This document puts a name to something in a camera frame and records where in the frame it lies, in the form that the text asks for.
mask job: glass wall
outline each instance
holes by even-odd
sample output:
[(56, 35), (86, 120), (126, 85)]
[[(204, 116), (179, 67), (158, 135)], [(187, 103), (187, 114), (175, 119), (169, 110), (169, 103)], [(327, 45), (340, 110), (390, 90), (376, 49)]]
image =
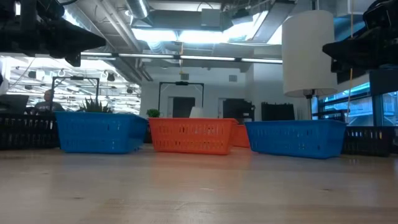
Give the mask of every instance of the glass wall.
[(397, 92), (386, 93), (383, 101), (383, 126), (398, 126)]
[[(351, 90), (351, 101), (349, 105), (349, 126), (373, 126), (373, 103), (369, 94), (370, 84), (364, 83)], [(328, 96), (319, 102), (322, 111), (339, 111), (348, 109), (349, 90)], [(338, 114), (325, 115), (330, 119)]]

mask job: lampshade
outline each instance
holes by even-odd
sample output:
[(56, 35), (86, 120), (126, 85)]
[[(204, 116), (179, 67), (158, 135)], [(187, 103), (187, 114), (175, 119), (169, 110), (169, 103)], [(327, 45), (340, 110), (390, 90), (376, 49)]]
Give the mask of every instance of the lampshade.
[(304, 97), (336, 93), (337, 79), (330, 72), (331, 58), (322, 52), (335, 41), (333, 15), (306, 11), (287, 19), (282, 26), (284, 94)]

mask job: door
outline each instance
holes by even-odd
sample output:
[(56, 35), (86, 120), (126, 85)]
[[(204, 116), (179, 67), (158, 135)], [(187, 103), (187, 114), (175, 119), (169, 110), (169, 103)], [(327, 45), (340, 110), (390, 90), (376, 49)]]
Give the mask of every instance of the door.
[(192, 107), (195, 106), (194, 97), (173, 98), (173, 118), (189, 118)]

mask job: black machine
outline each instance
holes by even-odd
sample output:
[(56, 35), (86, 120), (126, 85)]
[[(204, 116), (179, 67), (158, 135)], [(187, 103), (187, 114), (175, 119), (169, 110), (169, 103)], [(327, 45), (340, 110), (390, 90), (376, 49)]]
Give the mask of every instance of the black machine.
[[(105, 39), (75, 26), (63, 18), (57, 0), (1, 0), (0, 52), (22, 53), (30, 57), (49, 54), (80, 66), (80, 53), (106, 45)], [(16, 4), (21, 15), (16, 15)]]
[(29, 96), (1, 95), (0, 113), (24, 114)]
[(324, 53), (335, 60), (332, 72), (398, 65), (398, 0), (375, 1), (363, 20), (366, 26), (353, 38), (323, 46)]

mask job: table surface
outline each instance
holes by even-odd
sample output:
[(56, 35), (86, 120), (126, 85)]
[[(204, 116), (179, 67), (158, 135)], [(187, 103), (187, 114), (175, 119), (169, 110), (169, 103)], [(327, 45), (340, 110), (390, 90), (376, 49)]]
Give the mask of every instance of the table surface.
[(0, 151), (0, 223), (398, 223), (397, 159)]

